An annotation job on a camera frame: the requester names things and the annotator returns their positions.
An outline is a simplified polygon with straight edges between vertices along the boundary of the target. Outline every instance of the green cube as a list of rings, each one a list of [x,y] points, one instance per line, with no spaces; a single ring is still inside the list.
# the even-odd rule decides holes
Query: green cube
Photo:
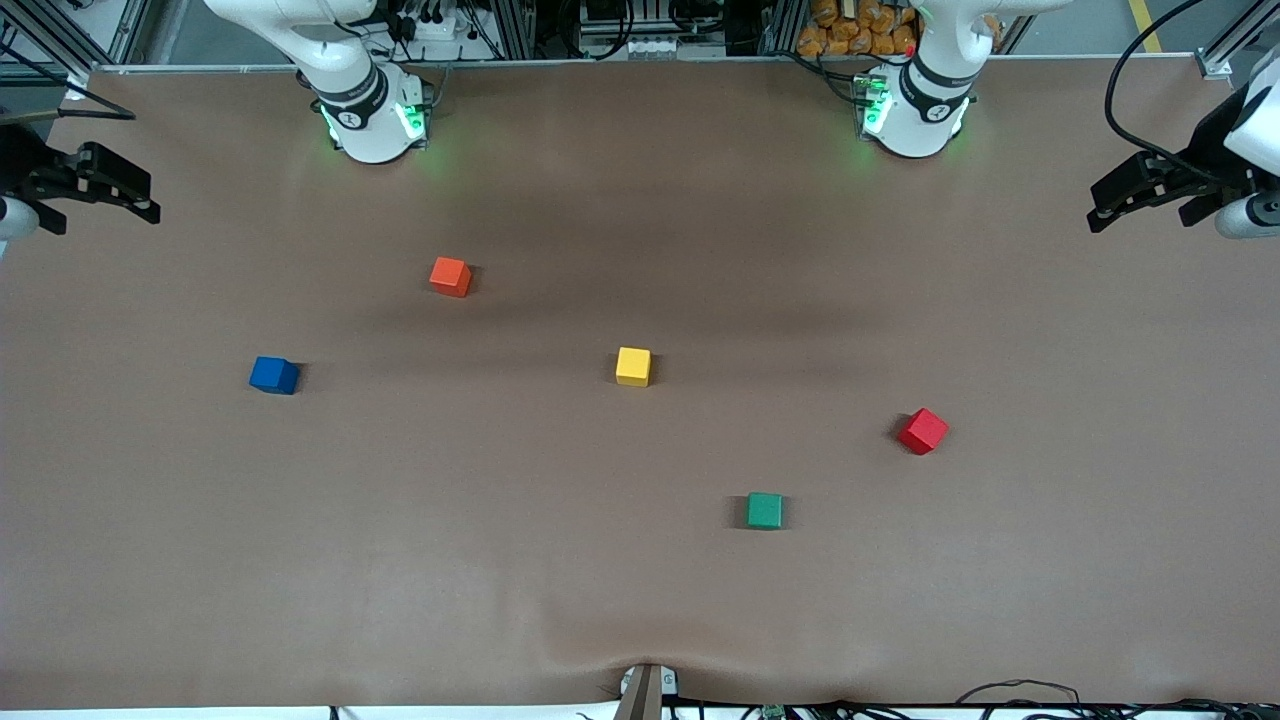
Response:
[[[755,530],[782,529],[782,496],[753,492],[746,496],[746,527]]]

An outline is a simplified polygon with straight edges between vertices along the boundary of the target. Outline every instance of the table surface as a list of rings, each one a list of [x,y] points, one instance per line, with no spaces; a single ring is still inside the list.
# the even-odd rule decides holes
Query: table surface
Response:
[[[637,661],[1275,700],[1280,249],[1088,233],[1108,70],[992,63],[924,161],[790,64],[463,70],[387,167],[289,76],[96,78],[138,122],[52,142],[164,222],[68,206],[0,264],[0,705],[571,702]],[[1121,118],[1180,146],[1224,92],[1139,60]],[[787,529],[737,527],[751,491]]]

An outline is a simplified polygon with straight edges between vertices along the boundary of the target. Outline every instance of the pile of potatoes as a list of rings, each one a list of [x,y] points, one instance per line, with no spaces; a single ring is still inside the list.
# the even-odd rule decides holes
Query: pile of potatoes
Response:
[[[859,0],[858,17],[840,13],[837,0],[810,0],[813,23],[800,32],[796,53],[815,55],[904,55],[916,42],[915,8],[896,8],[879,0]]]

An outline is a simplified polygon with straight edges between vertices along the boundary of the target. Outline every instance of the yellow cube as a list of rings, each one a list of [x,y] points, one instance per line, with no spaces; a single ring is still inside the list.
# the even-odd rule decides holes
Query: yellow cube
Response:
[[[653,354],[639,347],[618,348],[618,384],[649,387],[649,365]]]

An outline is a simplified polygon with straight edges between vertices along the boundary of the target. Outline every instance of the red cube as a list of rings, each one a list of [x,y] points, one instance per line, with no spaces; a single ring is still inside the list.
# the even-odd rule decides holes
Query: red cube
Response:
[[[471,287],[471,268],[462,260],[436,258],[431,269],[431,287],[440,295],[466,297]]]
[[[928,407],[916,410],[902,432],[897,433],[897,441],[916,455],[937,450],[945,437],[947,437],[946,420],[931,413]]]

